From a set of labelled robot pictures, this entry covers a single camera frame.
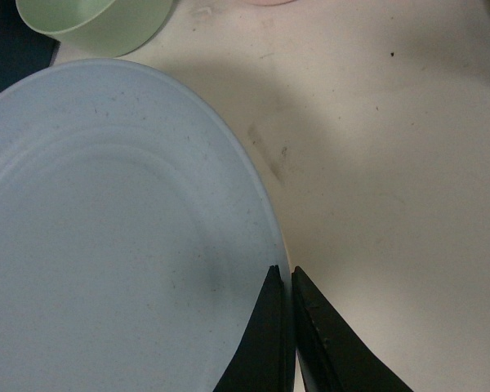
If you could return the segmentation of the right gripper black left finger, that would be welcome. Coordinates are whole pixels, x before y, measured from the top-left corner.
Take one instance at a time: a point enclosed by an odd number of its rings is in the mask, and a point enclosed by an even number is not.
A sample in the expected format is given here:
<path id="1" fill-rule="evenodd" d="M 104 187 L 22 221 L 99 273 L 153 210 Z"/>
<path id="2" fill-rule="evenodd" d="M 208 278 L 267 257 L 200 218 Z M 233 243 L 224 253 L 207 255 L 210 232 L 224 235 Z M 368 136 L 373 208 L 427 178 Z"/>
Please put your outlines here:
<path id="1" fill-rule="evenodd" d="M 238 348 L 215 391 L 288 391 L 287 307 L 279 267 L 271 265 Z"/>

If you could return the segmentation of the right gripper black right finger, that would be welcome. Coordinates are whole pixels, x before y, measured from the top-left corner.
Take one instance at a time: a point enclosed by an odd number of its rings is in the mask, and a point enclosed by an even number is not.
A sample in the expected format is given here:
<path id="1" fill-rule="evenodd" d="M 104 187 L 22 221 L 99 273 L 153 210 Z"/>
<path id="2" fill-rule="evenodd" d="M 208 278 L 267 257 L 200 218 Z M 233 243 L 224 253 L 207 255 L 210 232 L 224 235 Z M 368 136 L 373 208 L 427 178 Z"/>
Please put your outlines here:
<path id="1" fill-rule="evenodd" d="M 409 391 L 301 267 L 292 273 L 296 343 L 307 391 Z"/>

